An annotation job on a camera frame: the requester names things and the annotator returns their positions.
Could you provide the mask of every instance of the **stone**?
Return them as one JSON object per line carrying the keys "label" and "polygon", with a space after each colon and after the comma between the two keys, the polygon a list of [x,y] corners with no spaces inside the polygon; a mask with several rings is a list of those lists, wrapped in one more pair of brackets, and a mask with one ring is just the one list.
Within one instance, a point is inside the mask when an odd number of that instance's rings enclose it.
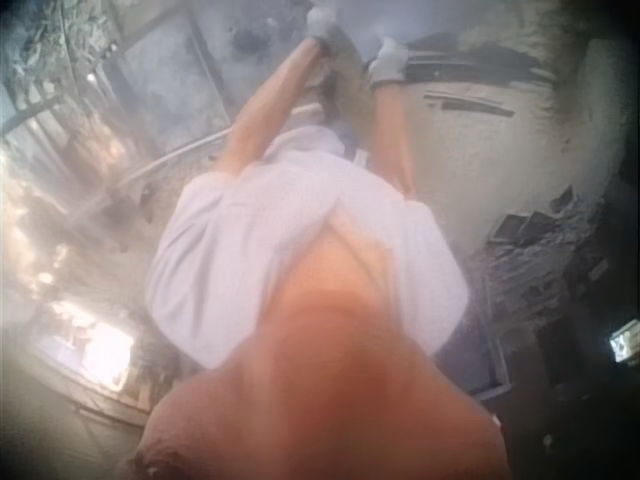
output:
{"label": "stone", "polygon": [[56,93],[55,84],[53,82],[50,82],[49,80],[45,80],[44,82],[42,82],[42,89],[49,97],[53,96],[53,94]]}
{"label": "stone", "polygon": [[526,247],[542,240],[558,227],[557,221],[542,212],[533,212],[518,233],[518,246]]}
{"label": "stone", "polygon": [[33,83],[29,85],[29,93],[27,97],[29,98],[29,102],[32,104],[42,101],[42,97],[40,96],[40,93],[38,93],[38,89]]}
{"label": "stone", "polygon": [[549,203],[549,207],[551,211],[555,214],[562,212],[565,208],[569,206],[571,201],[573,200],[573,187],[569,185],[567,189],[560,195],[558,198],[554,199]]}
{"label": "stone", "polygon": [[530,285],[522,294],[528,304],[535,305],[544,298],[544,293],[538,285]]}
{"label": "stone", "polygon": [[491,241],[498,243],[515,242],[527,219],[528,218],[523,215],[507,215],[492,235]]}

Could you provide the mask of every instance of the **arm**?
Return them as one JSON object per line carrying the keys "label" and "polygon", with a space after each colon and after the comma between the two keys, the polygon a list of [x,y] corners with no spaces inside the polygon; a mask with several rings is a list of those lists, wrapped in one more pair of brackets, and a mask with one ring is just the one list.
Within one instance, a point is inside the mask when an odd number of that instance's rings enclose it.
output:
{"label": "arm", "polygon": [[409,146],[402,87],[389,84],[375,92],[374,171],[407,198],[415,198],[414,164]]}
{"label": "arm", "polygon": [[322,56],[322,46],[314,38],[305,39],[289,55],[238,114],[215,171],[237,176],[251,162],[262,158]]}
{"label": "arm", "polygon": [[371,65],[376,101],[373,170],[407,198],[415,198],[414,164],[401,87],[408,59],[408,50],[387,38]]}

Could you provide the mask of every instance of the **hand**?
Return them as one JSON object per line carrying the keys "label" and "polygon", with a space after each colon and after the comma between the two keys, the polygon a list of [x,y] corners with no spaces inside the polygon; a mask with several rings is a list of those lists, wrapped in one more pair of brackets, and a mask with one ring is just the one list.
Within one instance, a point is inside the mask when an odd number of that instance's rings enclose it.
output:
{"label": "hand", "polygon": [[385,83],[403,83],[404,71],[409,62],[409,49],[395,40],[386,37],[378,57],[369,67],[371,87],[376,88]]}
{"label": "hand", "polygon": [[336,34],[339,34],[339,31],[340,27],[333,10],[313,7],[307,14],[307,34],[318,40],[329,54],[334,50]]}

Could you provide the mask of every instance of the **bright light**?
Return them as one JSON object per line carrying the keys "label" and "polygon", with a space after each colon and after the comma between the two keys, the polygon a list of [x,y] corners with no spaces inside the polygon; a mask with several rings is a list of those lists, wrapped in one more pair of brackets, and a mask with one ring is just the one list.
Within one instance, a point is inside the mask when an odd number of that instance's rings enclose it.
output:
{"label": "bright light", "polygon": [[91,331],[82,366],[87,376],[112,390],[122,389],[126,380],[133,339],[106,323],[98,323]]}
{"label": "bright light", "polygon": [[51,308],[63,318],[71,318],[74,327],[90,327],[96,318],[71,302],[52,302]]}
{"label": "bright light", "polygon": [[59,268],[62,264],[62,261],[67,258],[67,254],[69,253],[69,245],[66,243],[61,243],[56,247],[56,253],[53,256],[53,266],[54,268]]}
{"label": "bright light", "polygon": [[17,242],[21,242],[21,243],[28,242],[26,235],[19,228],[13,228],[13,230],[11,231],[11,234],[13,235],[13,239]]}
{"label": "bright light", "polygon": [[16,218],[20,218],[20,217],[26,215],[27,213],[29,213],[29,209],[28,208],[16,208],[14,213],[16,214]]}
{"label": "bright light", "polygon": [[50,273],[39,273],[38,280],[47,285],[51,285],[53,283],[53,275]]}
{"label": "bright light", "polygon": [[624,362],[640,353],[640,322],[633,320],[611,335],[609,344],[616,362]]}

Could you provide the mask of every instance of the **work glove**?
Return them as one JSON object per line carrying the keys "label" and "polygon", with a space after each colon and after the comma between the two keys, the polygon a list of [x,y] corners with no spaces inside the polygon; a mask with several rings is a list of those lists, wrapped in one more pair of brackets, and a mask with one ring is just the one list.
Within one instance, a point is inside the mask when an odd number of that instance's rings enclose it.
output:
{"label": "work glove", "polygon": [[404,71],[409,62],[409,49],[392,38],[386,37],[378,57],[369,67],[371,88],[388,83],[404,83]]}
{"label": "work glove", "polygon": [[327,54],[335,51],[335,44],[340,37],[340,27],[333,10],[313,7],[307,14],[307,34],[320,42]]}

